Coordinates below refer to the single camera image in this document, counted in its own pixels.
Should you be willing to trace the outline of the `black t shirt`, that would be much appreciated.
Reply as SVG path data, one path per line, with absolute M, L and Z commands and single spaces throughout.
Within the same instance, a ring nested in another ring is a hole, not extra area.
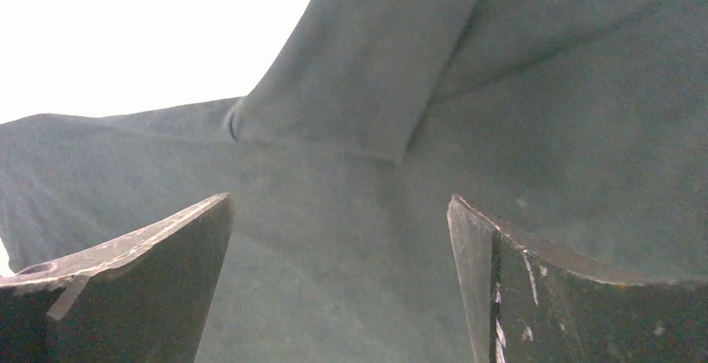
M 465 362 L 459 194 L 707 272 L 707 0 L 311 0 L 243 98 L 1 127 L 14 271 L 229 193 L 200 362 Z

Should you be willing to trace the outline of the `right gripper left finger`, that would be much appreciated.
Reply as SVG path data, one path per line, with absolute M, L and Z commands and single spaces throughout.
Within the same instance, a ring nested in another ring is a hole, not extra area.
M 2 361 L 193 361 L 233 217 L 216 194 L 2 279 Z

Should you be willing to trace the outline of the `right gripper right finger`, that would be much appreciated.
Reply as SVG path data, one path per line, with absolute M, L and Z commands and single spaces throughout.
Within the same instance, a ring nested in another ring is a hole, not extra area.
M 622 270 L 458 195 L 447 216 L 476 362 L 706 361 L 706 280 Z

